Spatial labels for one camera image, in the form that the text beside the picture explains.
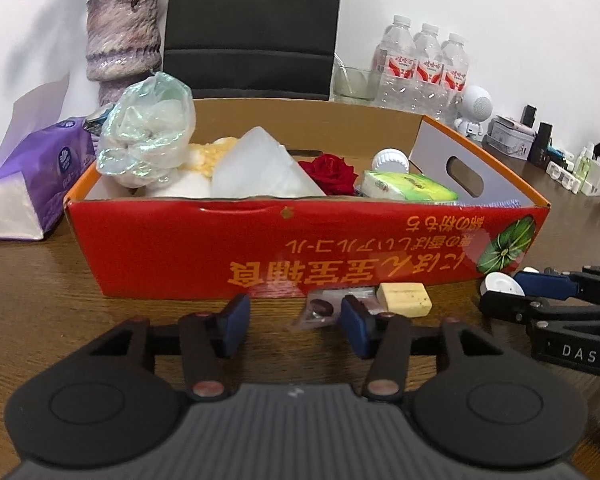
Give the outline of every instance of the black office chair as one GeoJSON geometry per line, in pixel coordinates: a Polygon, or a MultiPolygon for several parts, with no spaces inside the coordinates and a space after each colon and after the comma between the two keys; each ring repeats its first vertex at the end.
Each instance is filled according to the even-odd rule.
{"type": "Polygon", "coordinates": [[[328,99],[340,0],[169,0],[164,70],[194,97],[328,99]]]}

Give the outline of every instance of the plastic water bottle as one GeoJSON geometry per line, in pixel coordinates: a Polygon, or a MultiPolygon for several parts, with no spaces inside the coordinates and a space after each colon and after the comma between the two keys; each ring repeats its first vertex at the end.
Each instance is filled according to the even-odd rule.
{"type": "Polygon", "coordinates": [[[386,31],[374,56],[376,70],[381,72],[376,105],[398,110],[412,110],[418,51],[409,32],[411,20],[405,16],[394,16],[394,24],[386,31]]]}
{"type": "Polygon", "coordinates": [[[464,50],[464,38],[458,34],[449,34],[448,41],[442,44],[442,54],[445,58],[442,86],[448,94],[448,105],[442,115],[443,122],[451,126],[458,116],[460,92],[464,89],[469,71],[469,56],[464,50]]]}
{"type": "Polygon", "coordinates": [[[416,79],[440,84],[445,63],[442,49],[438,43],[438,28],[435,25],[423,23],[422,31],[416,34],[415,45],[418,49],[416,79]]]}
{"type": "Polygon", "coordinates": [[[469,56],[464,50],[464,38],[458,34],[449,34],[448,41],[442,44],[445,57],[445,72],[443,82],[448,90],[461,92],[469,71],[469,56]]]}
{"type": "Polygon", "coordinates": [[[423,23],[422,31],[416,34],[414,43],[418,52],[418,66],[414,75],[416,86],[413,111],[440,120],[448,99],[447,92],[440,85],[445,58],[438,43],[438,28],[423,23]]]}

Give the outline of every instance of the red cardboard box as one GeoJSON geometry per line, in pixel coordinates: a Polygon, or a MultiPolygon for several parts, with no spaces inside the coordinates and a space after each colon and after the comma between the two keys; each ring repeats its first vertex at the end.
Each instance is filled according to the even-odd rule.
{"type": "Polygon", "coordinates": [[[305,295],[381,282],[436,284],[513,270],[549,203],[431,118],[322,101],[196,101],[194,142],[262,126],[293,150],[344,156],[362,174],[383,148],[453,189],[462,206],[368,198],[188,200],[129,195],[92,166],[64,208],[102,292],[144,299],[305,295]],[[486,207],[517,200],[520,208],[486,207]]]}

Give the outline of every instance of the purple textured vase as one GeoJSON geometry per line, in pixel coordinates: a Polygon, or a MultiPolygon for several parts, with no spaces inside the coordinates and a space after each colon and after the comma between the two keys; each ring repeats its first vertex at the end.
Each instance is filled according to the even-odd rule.
{"type": "Polygon", "coordinates": [[[87,79],[104,105],[160,68],[158,0],[89,0],[87,11],[87,79]]]}

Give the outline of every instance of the white robot figurine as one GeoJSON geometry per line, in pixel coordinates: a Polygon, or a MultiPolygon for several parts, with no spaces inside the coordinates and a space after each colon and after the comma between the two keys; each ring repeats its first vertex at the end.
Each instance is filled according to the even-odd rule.
{"type": "Polygon", "coordinates": [[[456,132],[471,140],[482,140],[482,122],[491,117],[493,103],[489,93],[479,86],[467,86],[458,102],[460,117],[454,121],[456,132]]]}

